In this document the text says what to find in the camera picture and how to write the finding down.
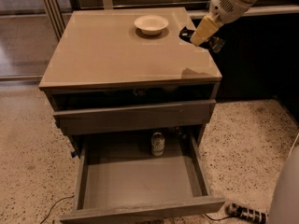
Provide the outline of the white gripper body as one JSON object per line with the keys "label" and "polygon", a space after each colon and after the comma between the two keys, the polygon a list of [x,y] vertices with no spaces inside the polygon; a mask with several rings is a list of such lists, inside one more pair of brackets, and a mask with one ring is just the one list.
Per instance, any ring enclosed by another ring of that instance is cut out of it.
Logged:
{"label": "white gripper body", "polygon": [[217,24],[226,24],[239,19],[250,7],[242,0],[211,0],[209,14]]}

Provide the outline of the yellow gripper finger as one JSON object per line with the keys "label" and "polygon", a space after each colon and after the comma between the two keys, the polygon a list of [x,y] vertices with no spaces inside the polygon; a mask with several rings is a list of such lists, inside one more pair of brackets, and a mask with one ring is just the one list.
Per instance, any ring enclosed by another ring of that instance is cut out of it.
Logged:
{"label": "yellow gripper finger", "polygon": [[221,21],[219,14],[205,15],[192,34],[191,42],[196,47],[202,45],[204,42],[207,42],[210,37],[216,34],[222,26],[223,22]]}

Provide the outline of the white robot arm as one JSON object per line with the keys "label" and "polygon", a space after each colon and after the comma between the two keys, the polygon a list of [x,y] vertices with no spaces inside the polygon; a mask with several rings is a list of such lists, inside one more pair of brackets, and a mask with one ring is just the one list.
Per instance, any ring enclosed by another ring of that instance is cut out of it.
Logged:
{"label": "white robot arm", "polygon": [[[208,14],[193,32],[196,47],[209,42],[227,23],[238,20],[257,0],[210,0]],[[269,213],[269,224],[299,224],[299,147],[292,147],[279,175]]]}

